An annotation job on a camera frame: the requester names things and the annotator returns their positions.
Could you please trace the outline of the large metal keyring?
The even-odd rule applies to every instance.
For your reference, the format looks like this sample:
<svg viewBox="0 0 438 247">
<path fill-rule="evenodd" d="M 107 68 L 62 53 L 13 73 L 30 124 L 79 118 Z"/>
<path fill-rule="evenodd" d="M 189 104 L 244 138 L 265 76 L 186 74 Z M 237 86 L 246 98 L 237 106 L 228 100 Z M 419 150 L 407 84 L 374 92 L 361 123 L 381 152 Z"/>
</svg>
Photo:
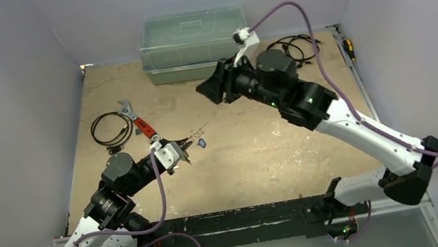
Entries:
<svg viewBox="0 0 438 247">
<path fill-rule="evenodd" d="M 200 138 L 202 138 L 204 134 L 204 128 L 208 125 L 208 122 L 204 123 L 199 128 L 193 129 L 190 131 L 188 140 L 192 142 L 197 142 Z"/>
</svg>

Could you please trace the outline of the key with blue tag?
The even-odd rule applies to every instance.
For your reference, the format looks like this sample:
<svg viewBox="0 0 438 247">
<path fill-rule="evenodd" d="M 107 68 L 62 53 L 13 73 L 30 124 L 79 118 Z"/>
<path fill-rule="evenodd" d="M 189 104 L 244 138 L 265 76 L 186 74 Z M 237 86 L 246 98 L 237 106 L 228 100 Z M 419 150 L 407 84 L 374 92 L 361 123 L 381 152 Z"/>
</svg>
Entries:
<svg viewBox="0 0 438 247">
<path fill-rule="evenodd" d="M 198 144 L 200 147 L 202 147 L 202 148 L 205 148 L 205 147 L 207 146 L 206 141 L 205 141 L 204 139 L 202 139 L 202 138 L 200 138 L 200 139 L 198 140 L 197 144 Z"/>
</svg>

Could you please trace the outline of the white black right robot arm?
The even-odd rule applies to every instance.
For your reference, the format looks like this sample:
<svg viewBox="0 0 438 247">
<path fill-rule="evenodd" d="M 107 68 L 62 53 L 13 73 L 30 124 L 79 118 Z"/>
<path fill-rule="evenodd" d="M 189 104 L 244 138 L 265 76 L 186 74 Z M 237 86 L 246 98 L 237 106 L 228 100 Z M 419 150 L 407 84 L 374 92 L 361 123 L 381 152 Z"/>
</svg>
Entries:
<svg viewBox="0 0 438 247">
<path fill-rule="evenodd" d="M 419 139 L 381 125 L 352 110 L 330 89 L 301 80 L 297 70 L 283 52 L 265 50 L 255 65 L 247 57 L 238 67 L 232 60 L 219 60 L 196 91 L 216 105 L 246 97 L 274 107 L 290 124 L 338 138 L 382 164 L 356 177 L 333 179 L 321 211 L 339 216 L 358 203 L 384 198 L 417 205 L 432 176 L 438 138 Z"/>
</svg>

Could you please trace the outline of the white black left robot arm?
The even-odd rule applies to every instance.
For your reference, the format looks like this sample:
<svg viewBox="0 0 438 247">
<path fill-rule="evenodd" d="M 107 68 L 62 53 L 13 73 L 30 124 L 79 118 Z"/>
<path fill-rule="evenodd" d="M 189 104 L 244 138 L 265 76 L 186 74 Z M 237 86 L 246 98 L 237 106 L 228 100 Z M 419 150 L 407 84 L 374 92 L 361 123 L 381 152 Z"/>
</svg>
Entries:
<svg viewBox="0 0 438 247">
<path fill-rule="evenodd" d="M 186 151 L 191 145 L 189 138 L 160 139 L 152 143 L 149 154 L 138 161 L 128 153 L 113 154 L 82 218 L 63 247 L 149 247 L 165 217 L 152 224 L 133 211 L 135 203 L 131 198 L 157 181 L 165 207 L 166 192 L 161 174 L 174 173 L 174 167 L 188 159 Z"/>
</svg>

